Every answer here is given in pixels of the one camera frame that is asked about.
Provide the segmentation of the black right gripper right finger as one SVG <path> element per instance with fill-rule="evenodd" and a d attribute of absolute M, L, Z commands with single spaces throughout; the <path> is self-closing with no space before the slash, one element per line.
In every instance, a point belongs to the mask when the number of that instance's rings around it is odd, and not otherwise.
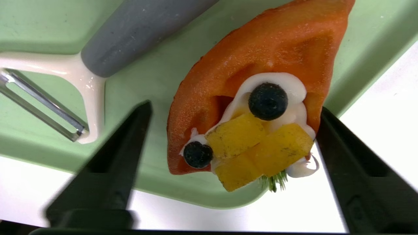
<path fill-rule="evenodd" d="M 317 144 L 350 234 L 416 234 L 417 192 L 325 107 Z"/>

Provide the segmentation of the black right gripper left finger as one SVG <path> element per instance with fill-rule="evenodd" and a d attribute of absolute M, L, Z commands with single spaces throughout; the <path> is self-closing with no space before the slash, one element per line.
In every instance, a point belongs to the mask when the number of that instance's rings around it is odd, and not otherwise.
<path fill-rule="evenodd" d="M 152 118 L 151 101 L 137 105 L 102 147 L 49 204 L 51 227 L 130 229 L 127 204 Z"/>

